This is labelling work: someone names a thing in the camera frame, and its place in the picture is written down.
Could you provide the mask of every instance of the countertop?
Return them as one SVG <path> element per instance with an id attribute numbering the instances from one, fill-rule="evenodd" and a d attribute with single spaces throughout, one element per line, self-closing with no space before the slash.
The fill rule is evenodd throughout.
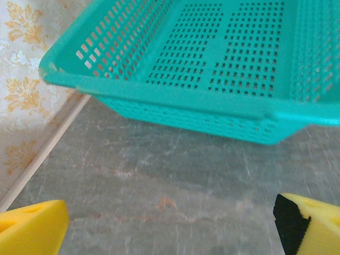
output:
<path id="1" fill-rule="evenodd" d="M 91 99 L 11 209 L 64 199 L 60 255 L 283 255 L 280 192 L 340 204 L 340 129 L 276 146 L 127 120 Z"/>

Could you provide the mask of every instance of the teal plastic basket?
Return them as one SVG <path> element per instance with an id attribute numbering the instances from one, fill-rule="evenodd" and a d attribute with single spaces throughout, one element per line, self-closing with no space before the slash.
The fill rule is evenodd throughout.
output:
<path id="1" fill-rule="evenodd" d="M 262 144 L 340 124 L 339 0 L 96 0 L 46 82 L 146 122 Z"/>

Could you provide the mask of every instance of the floral wallpaper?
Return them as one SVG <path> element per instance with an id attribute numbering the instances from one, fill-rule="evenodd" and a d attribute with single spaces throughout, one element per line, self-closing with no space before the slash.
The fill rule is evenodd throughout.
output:
<path id="1" fill-rule="evenodd" d="M 0 0 L 0 201 L 80 99 L 38 65 L 90 0 Z"/>

